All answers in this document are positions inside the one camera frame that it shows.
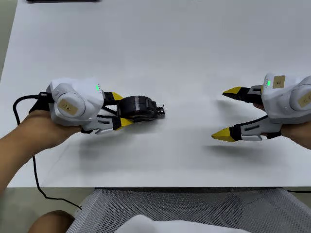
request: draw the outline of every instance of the black cable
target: black cable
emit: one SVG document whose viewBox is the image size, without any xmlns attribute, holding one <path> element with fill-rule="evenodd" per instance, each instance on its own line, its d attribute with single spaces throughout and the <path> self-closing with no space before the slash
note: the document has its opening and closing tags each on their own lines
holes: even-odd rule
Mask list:
<svg viewBox="0 0 311 233">
<path fill-rule="evenodd" d="M 287 190 L 289 193 L 311 193 L 311 191 L 292 191 L 292 190 Z"/>
<path fill-rule="evenodd" d="M 40 97 L 46 97 L 46 96 L 41 96 L 41 95 L 30 95 L 30 96 L 23 96 L 23 97 L 20 97 L 18 98 L 14 104 L 13 104 L 13 112 L 14 112 L 14 115 L 15 115 L 15 118 L 16 118 L 16 122 L 17 122 L 17 125 L 20 124 L 20 119 L 19 119 L 19 116 L 18 116 L 18 113 L 17 113 L 17 104 L 23 100 L 27 100 L 27 99 L 39 99 Z M 33 156 L 33 164 L 34 164 L 34 174 L 35 174 L 35 183 L 37 185 L 37 189 L 39 190 L 39 192 L 44 196 L 44 198 L 46 199 L 49 199 L 49 200 L 63 200 L 71 205 L 74 205 L 75 207 L 78 207 L 80 210 L 82 210 L 82 208 L 80 206 L 78 206 L 77 204 L 74 204 L 72 203 L 71 201 L 67 200 L 67 199 L 64 199 L 64 198 L 51 198 L 51 197 L 48 197 L 44 192 L 43 190 L 41 189 L 40 187 L 40 184 L 39 184 L 39 179 L 38 179 L 38 174 L 37 174 L 37 166 L 36 166 L 36 162 L 35 162 L 35 157 Z"/>
<path fill-rule="evenodd" d="M 118 115 L 117 111 L 114 111 L 114 110 L 112 110 L 112 109 L 110 109 L 110 108 L 107 108 L 106 106 L 103 106 L 102 109 L 104 109 L 104 110 L 106 110 L 107 112 L 112 113 L 112 114 L 114 114 L 114 115 L 116 115 L 116 116 Z"/>
</svg>

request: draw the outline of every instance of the hand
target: hand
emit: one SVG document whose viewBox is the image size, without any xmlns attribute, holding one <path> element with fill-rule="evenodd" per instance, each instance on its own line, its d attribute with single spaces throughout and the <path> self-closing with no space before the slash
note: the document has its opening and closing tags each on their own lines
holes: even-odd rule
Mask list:
<svg viewBox="0 0 311 233">
<path fill-rule="evenodd" d="M 80 130 L 80 126 L 57 125 L 52 122 L 50 112 L 36 110 L 31 112 L 13 132 L 25 138 L 30 152 L 36 154 L 58 146 Z"/>
<path fill-rule="evenodd" d="M 264 111 L 263 105 L 254 104 L 256 108 Z M 295 143 L 311 150 L 311 122 L 304 124 L 283 125 L 281 134 Z"/>
</svg>

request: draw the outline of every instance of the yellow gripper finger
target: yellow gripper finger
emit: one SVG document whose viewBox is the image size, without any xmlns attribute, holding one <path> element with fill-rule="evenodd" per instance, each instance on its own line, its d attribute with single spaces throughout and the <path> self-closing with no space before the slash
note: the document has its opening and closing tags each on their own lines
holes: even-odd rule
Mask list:
<svg viewBox="0 0 311 233">
<path fill-rule="evenodd" d="M 223 130 L 218 131 L 212 135 L 212 138 L 226 141 L 226 142 L 235 142 L 236 140 L 230 135 L 230 128 L 225 128 Z"/>
<path fill-rule="evenodd" d="M 112 92 L 112 96 L 113 96 L 113 98 L 114 98 L 115 100 L 121 100 L 121 99 L 123 99 L 122 96 L 120 96 L 119 94 L 117 94 L 117 93 L 115 93 L 115 92 Z"/>
<path fill-rule="evenodd" d="M 124 128 L 125 126 L 131 125 L 134 122 L 125 118 L 119 118 L 120 119 L 120 123 L 117 125 L 118 128 L 116 128 L 115 130 L 120 130 L 122 128 Z"/>
<path fill-rule="evenodd" d="M 235 100 L 242 100 L 241 96 L 240 96 L 241 95 L 241 89 L 242 89 L 242 87 L 237 86 L 237 87 L 231 88 L 230 90 L 223 92 L 223 95 L 227 96 L 229 98 L 235 99 Z"/>
</svg>

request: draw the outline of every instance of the white table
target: white table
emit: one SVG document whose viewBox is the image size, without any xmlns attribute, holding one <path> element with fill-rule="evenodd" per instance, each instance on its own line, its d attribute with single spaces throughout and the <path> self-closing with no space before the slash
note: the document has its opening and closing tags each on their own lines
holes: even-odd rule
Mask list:
<svg viewBox="0 0 311 233">
<path fill-rule="evenodd" d="M 305 186 L 311 152 L 289 139 L 226 143 L 210 135 L 264 115 L 221 94 L 265 74 L 311 74 L 311 2 L 103 0 L 18 2 L 0 84 L 1 136 L 12 104 L 59 77 L 147 95 L 166 118 L 76 134 L 37 156 L 44 187 Z M 18 106 L 21 118 L 33 105 Z M 32 161 L 10 187 L 34 187 Z"/>
</svg>

